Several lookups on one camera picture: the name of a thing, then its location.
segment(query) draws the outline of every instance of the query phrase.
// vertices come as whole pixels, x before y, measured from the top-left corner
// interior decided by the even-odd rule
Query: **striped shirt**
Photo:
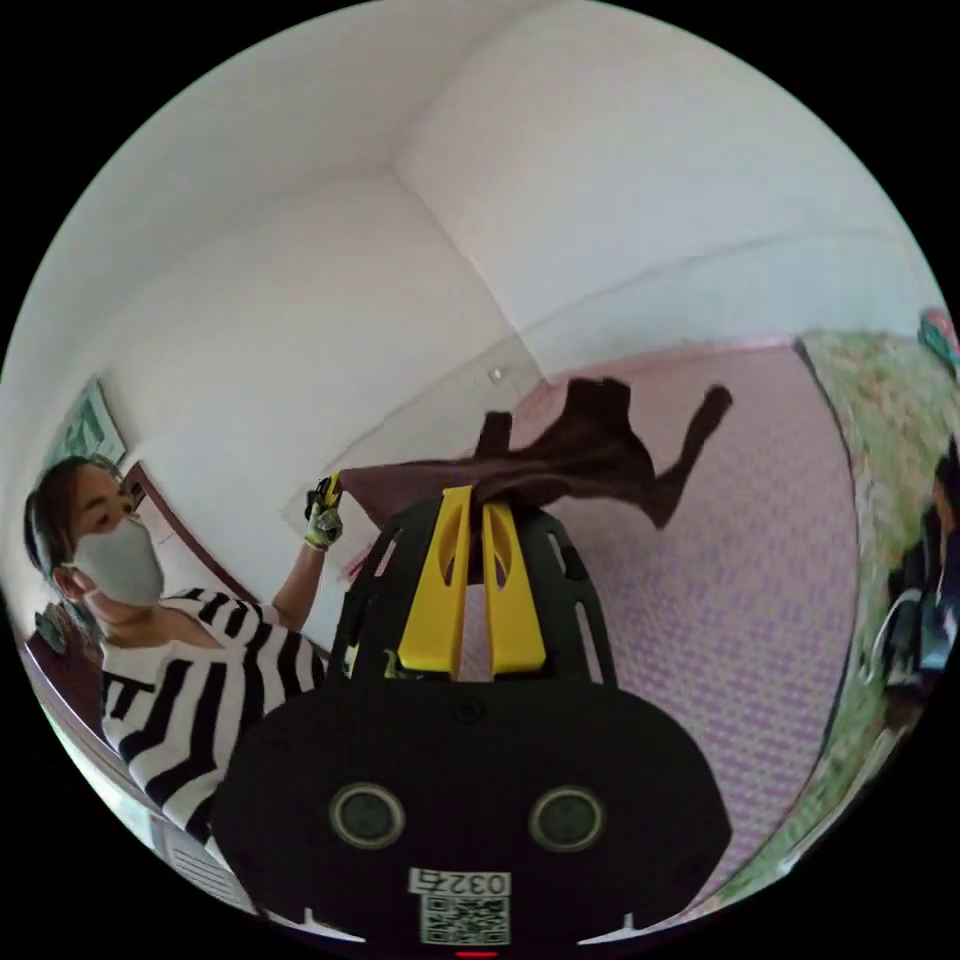
[[[319,686],[323,663],[307,638],[279,625],[273,607],[200,589],[161,605],[197,619],[220,648],[104,643],[103,733],[164,815],[222,863],[210,817],[240,737]]]

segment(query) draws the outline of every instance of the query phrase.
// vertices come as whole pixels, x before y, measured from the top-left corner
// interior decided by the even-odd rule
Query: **gray face mask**
[[[130,517],[109,533],[88,533],[69,564],[85,573],[101,593],[128,607],[152,607],[163,596],[163,569],[147,529]]]

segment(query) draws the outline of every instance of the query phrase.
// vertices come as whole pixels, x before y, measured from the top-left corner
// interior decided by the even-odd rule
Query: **sticker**
[[[420,942],[443,946],[510,943],[510,874],[410,871],[420,897]]]

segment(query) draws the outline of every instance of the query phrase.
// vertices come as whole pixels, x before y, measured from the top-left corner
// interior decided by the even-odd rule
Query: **framed picture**
[[[99,456],[118,466],[126,452],[126,445],[103,401],[100,384],[91,380],[64,418],[44,468],[73,456]]]

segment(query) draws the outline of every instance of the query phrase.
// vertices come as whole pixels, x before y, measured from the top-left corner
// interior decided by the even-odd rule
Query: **glove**
[[[314,550],[325,552],[340,539],[342,533],[343,524],[337,508],[324,508],[319,500],[315,501],[310,510],[310,521],[307,524],[307,535],[303,538],[304,543]]]

